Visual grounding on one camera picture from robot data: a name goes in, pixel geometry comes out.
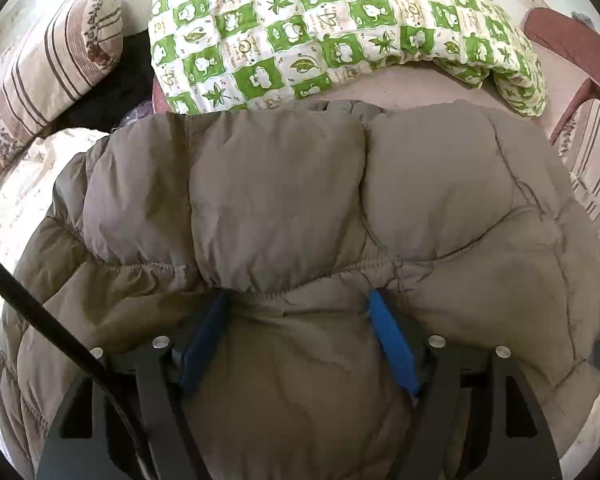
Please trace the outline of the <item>pink bed sheet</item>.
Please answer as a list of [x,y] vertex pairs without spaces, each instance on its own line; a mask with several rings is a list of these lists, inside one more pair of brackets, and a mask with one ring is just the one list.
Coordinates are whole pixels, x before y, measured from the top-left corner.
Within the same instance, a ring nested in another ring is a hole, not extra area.
[[[578,93],[582,80],[571,76],[562,80],[560,70],[548,80],[550,94],[545,112],[535,123],[550,136],[558,122],[571,110],[571,102]],[[410,110],[419,106],[452,103],[464,100],[484,107],[514,114],[496,91],[492,81],[479,89],[466,87],[458,80],[442,73],[437,67],[391,66],[366,75],[352,84],[309,96],[303,100],[271,105],[273,110],[308,106],[318,101],[361,101],[384,110]]]

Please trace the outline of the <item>white leaf-print duvet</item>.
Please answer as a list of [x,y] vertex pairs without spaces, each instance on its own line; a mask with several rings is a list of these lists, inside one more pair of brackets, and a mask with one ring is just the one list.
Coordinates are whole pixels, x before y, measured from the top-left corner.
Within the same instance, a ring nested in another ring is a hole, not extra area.
[[[54,182],[74,155],[89,150],[104,134],[70,128],[35,140],[0,181],[0,263],[15,270],[27,242],[52,202]],[[0,317],[4,300],[0,297]],[[0,429],[0,448],[6,448]]]

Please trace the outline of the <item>green white checked pillow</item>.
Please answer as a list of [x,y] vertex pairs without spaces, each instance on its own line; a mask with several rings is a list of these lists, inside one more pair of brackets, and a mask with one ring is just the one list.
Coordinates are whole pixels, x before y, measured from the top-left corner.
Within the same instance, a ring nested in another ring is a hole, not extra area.
[[538,55],[492,0],[151,0],[148,32],[178,114],[274,108],[408,62],[492,79],[524,117],[547,104]]

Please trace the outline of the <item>olive quilted hooded jacket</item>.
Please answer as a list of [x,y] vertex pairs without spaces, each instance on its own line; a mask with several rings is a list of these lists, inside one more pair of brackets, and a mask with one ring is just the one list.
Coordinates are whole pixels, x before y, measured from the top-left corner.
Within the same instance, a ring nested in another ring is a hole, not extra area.
[[215,479],[378,479],[411,421],[367,315],[505,346],[559,452],[600,393],[600,239],[531,122],[468,102],[155,115],[57,178],[15,270],[82,344],[146,344],[228,290],[183,410]]

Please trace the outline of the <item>striped floral pillow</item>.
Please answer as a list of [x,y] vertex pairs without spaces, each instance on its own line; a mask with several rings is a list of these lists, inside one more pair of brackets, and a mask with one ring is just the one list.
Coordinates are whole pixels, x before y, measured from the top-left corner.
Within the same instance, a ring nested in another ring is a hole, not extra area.
[[122,0],[66,0],[0,56],[0,177],[123,50]]

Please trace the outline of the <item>striped floral side cushion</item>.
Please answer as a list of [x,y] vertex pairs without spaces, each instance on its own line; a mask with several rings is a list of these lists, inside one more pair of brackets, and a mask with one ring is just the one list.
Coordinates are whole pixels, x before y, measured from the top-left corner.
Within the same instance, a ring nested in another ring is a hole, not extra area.
[[584,102],[572,114],[556,141],[570,172],[573,191],[600,237],[600,100]]

